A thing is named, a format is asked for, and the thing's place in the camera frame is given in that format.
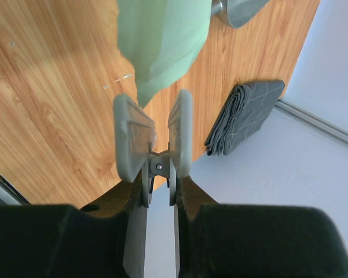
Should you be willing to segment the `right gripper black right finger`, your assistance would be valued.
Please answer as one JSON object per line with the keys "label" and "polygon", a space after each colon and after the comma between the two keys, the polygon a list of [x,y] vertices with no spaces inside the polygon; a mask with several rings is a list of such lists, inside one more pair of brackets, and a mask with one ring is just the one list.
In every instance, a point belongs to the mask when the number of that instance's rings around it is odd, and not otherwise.
{"label": "right gripper black right finger", "polygon": [[348,277],[339,231],[320,209],[220,204],[190,177],[177,181],[178,277]]}

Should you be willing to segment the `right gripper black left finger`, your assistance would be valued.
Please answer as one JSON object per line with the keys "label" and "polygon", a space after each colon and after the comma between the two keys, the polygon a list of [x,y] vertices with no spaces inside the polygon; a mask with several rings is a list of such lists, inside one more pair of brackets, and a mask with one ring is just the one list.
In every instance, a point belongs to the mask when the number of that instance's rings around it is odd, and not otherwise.
{"label": "right gripper black left finger", "polygon": [[143,277],[142,181],[121,181],[78,209],[0,204],[0,277]]}

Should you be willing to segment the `white plastic bag clip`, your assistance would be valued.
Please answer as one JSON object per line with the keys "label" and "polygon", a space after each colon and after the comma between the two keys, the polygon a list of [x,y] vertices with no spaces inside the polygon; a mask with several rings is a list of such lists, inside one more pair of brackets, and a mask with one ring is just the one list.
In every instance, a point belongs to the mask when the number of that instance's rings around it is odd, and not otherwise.
{"label": "white plastic bag clip", "polygon": [[116,166],[122,181],[133,182],[140,175],[142,204],[152,200],[153,182],[161,176],[167,180],[169,205],[176,203],[179,179],[189,175],[192,166],[193,98],[180,90],[168,117],[168,147],[157,153],[153,148],[157,134],[155,122],[128,95],[113,100]]}

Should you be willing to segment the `green cat litter bag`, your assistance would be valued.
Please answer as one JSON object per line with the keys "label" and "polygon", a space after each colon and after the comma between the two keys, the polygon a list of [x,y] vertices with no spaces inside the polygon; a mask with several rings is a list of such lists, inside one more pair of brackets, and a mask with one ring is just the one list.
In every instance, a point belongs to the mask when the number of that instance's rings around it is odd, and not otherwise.
{"label": "green cat litter bag", "polygon": [[211,1],[118,1],[118,47],[135,70],[138,105],[182,78],[201,51]]}

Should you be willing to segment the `grey metal scoop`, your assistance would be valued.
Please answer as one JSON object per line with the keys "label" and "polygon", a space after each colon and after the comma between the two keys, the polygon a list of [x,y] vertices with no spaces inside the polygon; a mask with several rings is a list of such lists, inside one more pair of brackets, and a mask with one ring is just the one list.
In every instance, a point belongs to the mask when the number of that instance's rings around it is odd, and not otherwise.
{"label": "grey metal scoop", "polygon": [[216,16],[232,28],[240,28],[249,22],[269,0],[216,0],[212,1],[211,17]]}

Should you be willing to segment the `folded dark grey cloth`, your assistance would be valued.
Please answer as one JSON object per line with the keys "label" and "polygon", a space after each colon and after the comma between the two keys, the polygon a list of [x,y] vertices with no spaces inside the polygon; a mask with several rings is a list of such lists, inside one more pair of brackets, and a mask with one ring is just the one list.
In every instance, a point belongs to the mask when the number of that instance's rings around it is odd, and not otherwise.
{"label": "folded dark grey cloth", "polygon": [[206,154],[226,156],[257,132],[284,88],[285,83],[280,79],[234,86],[206,138]]}

